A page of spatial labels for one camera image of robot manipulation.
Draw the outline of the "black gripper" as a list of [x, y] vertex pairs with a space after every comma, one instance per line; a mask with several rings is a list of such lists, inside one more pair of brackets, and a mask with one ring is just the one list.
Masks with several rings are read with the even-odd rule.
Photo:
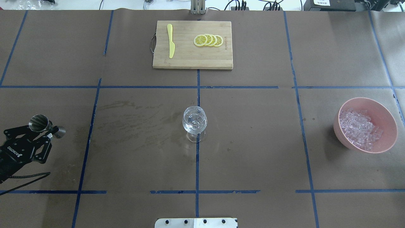
[[[52, 148], [51, 138], [58, 131], [58, 126], [51, 127], [39, 139], [33, 140], [35, 132], [29, 125], [4, 130], [6, 141], [1, 146], [0, 182], [6, 181], [28, 163], [44, 164]], [[22, 136], [24, 139], [15, 140], [17, 136]]]

